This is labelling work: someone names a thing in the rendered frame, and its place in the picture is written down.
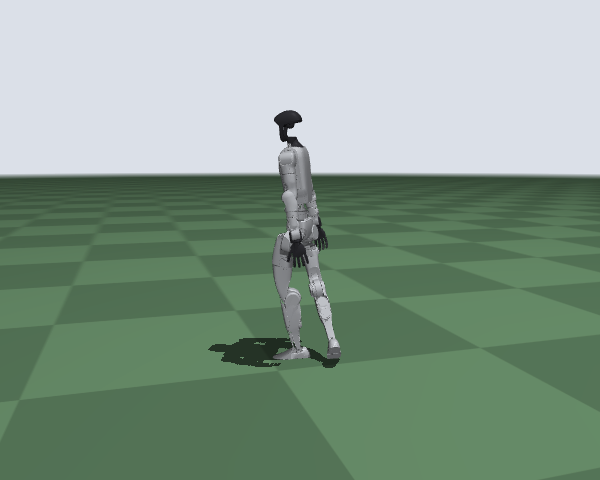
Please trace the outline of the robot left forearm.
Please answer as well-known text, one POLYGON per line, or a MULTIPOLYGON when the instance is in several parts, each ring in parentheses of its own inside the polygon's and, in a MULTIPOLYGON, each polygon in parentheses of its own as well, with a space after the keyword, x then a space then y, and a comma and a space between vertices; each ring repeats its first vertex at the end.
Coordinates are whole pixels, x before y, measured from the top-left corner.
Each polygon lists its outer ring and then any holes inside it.
POLYGON ((298 240, 300 239, 299 222, 297 221, 297 219, 299 219, 299 207, 296 198, 292 192, 287 191, 283 194, 283 201, 286 206, 284 209, 287 220, 289 220, 287 226, 291 232, 292 240, 298 240))

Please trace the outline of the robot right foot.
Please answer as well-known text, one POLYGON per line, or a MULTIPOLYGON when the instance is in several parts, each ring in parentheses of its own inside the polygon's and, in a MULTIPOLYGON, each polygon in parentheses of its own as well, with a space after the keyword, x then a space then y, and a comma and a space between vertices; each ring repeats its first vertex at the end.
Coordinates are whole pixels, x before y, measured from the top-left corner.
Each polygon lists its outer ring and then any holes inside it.
POLYGON ((340 345, 337 339, 330 339, 328 342, 327 358, 335 359, 341 357, 340 345))

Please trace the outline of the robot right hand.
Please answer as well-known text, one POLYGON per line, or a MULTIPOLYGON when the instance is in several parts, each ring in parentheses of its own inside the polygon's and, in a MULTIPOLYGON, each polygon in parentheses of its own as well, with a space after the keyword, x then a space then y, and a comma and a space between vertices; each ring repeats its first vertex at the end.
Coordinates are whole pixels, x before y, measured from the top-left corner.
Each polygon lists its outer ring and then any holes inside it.
MULTIPOLYGON (((326 248, 328 248, 328 241, 327 241, 327 238, 325 236, 326 234, 325 234, 324 230, 321 228, 322 224, 321 224, 320 217, 318 217, 318 221, 319 221, 319 225, 316 225, 317 228, 318 228, 318 233, 319 233, 317 240, 318 240, 318 245, 319 245, 319 251, 321 251, 321 242, 322 242, 322 250, 324 250, 325 244, 326 244, 326 248), (325 240, 325 244, 324 244, 323 237, 324 237, 324 240, 325 240), (320 242, 320 239, 321 239, 321 242, 320 242)), ((316 247, 317 247, 317 240, 314 240, 315 244, 316 244, 316 247)))

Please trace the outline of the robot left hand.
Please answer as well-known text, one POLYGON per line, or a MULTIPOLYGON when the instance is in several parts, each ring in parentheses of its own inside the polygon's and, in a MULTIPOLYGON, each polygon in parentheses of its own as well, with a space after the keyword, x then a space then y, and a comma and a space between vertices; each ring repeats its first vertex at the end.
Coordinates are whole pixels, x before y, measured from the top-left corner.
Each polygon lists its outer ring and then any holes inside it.
POLYGON ((301 241, 302 241, 301 231, 299 230, 299 232, 300 232, 300 239, 298 239, 298 240, 292 240, 291 232, 289 232, 290 243, 293 243, 293 244, 290 247, 291 250, 290 250, 290 252, 288 254, 287 262, 290 261, 290 257, 291 257, 291 254, 292 254, 292 256, 293 256, 293 265, 294 265, 293 267, 294 268, 296 267, 296 258, 297 258, 297 262, 298 262, 298 267, 299 268, 301 267, 300 258, 299 257, 301 257, 302 265, 305 266, 303 255, 305 256, 307 264, 309 264, 309 260, 308 260, 307 254, 306 254, 306 249, 303 246, 303 244, 301 243, 301 241))

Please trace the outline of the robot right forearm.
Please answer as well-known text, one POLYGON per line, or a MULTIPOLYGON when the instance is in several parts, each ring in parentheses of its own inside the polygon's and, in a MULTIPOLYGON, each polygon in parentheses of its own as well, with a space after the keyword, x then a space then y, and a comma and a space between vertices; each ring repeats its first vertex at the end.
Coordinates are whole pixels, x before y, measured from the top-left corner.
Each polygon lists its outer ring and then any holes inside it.
POLYGON ((319 210, 316 204, 316 194, 315 191, 313 189, 312 192, 312 201, 309 203, 306 203, 306 207, 308 209, 308 216, 312 218, 312 223, 315 225, 319 225, 319 221, 318 221, 318 217, 319 217, 319 210))

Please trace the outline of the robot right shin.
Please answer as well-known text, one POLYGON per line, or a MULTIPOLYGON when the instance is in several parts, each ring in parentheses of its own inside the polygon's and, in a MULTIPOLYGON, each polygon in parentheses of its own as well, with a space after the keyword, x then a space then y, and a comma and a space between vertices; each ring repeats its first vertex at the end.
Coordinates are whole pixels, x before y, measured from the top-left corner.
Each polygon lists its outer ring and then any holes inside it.
POLYGON ((328 342, 329 342, 330 339, 335 339, 334 330, 333 330, 333 326, 332 326, 332 312, 331 312, 329 299, 328 299, 328 296, 326 293, 324 281, 320 281, 320 283, 321 283, 322 290, 323 290, 323 296, 315 297, 314 301, 315 301, 315 305, 316 305, 316 309, 317 309, 319 318, 325 328, 326 335, 327 335, 328 342))

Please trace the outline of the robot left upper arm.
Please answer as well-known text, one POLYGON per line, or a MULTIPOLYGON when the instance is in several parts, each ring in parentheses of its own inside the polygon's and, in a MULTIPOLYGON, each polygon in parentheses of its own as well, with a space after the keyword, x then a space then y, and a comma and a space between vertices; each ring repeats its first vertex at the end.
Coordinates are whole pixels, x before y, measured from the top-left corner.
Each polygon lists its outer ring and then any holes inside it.
MULTIPOLYGON (((292 192, 297 200, 297 183, 295 174, 296 155, 294 151, 289 150, 279 154, 279 165, 282 171, 283 182, 287 187, 287 190, 285 192, 292 192)), ((283 192, 283 194, 285 192, 283 192)), ((281 196, 282 201, 283 194, 281 196)))

